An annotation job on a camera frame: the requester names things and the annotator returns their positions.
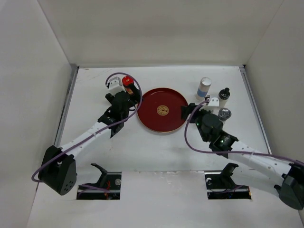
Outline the red cap sauce jar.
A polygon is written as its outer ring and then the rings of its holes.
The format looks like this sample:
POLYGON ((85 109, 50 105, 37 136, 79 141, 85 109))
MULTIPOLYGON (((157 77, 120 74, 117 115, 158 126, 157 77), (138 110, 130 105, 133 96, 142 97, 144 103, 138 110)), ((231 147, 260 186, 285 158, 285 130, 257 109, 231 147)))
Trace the red cap sauce jar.
POLYGON ((129 95, 134 95, 132 87, 134 86, 134 80, 130 76, 124 76, 122 78, 122 84, 129 95))

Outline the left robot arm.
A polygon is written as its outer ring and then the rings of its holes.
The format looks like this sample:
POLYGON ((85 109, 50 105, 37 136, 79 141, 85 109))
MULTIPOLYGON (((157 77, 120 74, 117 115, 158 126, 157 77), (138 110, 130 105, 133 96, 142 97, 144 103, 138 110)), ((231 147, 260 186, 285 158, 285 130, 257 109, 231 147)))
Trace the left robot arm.
POLYGON ((129 88, 132 94, 125 90, 115 95, 107 93, 105 98, 111 106, 82 135, 63 146, 47 148, 38 169, 39 181, 61 196, 71 191, 77 181, 76 157, 95 140, 114 137, 140 108, 143 101, 140 86, 130 85, 129 88))

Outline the white blue label bottle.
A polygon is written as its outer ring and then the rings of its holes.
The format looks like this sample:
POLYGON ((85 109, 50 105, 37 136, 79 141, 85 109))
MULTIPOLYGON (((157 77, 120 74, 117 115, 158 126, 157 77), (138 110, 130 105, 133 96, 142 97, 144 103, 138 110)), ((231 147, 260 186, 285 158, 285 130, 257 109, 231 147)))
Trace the white blue label bottle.
POLYGON ((199 83, 199 87, 196 93, 196 98, 198 100, 203 100, 208 94, 209 88, 212 84, 212 81, 208 77, 203 77, 199 83))

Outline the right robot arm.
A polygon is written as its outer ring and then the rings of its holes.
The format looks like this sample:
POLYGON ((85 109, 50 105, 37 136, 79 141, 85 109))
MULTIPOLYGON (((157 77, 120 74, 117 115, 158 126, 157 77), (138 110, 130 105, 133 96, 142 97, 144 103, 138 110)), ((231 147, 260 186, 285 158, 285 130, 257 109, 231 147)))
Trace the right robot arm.
POLYGON ((278 197, 295 209, 304 208, 304 163, 288 157, 261 153, 223 130, 223 123, 210 111, 191 103, 181 107, 181 118, 195 124, 202 141, 209 143, 208 154, 231 160, 220 173, 226 188, 249 186, 278 197))

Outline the clear cap spice bottle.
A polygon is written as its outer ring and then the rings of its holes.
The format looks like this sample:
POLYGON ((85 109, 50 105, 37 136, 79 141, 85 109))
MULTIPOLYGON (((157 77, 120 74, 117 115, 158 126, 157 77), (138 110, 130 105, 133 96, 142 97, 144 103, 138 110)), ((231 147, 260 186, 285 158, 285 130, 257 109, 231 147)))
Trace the clear cap spice bottle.
POLYGON ((222 122, 225 122, 231 116, 232 116, 232 112, 228 108, 220 108, 218 111, 218 118, 222 122))

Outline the black cap white bottle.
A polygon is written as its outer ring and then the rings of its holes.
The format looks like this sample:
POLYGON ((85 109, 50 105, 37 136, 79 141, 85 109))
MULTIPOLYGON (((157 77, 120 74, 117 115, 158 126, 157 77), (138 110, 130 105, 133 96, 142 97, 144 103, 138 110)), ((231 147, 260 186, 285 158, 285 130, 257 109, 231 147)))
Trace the black cap white bottle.
POLYGON ((220 90, 218 93, 219 107, 223 108, 230 97, 230 89, 228 87, 220 90))

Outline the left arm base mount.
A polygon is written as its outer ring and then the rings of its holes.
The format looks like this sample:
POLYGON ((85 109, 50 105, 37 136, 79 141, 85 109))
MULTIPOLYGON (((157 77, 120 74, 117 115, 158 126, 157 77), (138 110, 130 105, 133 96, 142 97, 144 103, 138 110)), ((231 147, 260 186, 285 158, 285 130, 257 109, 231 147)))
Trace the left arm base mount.
POLYGON ((78 187, 77 200, 119 200, 121 196, 122 173, 108 172, 101 166, 92 163, 101 175, 93 183, 82 184, 78 187))

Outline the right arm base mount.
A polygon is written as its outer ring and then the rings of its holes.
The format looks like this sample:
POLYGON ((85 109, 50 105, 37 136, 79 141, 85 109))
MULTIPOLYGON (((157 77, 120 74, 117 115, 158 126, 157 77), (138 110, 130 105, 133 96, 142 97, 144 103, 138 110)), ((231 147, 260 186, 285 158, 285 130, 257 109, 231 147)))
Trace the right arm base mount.
POLYGON ((228 163, 221 171, 204 173, 209 200, 250 200, 251 192, 248 186, 236 185, 231 176, 238 165, 228 163))

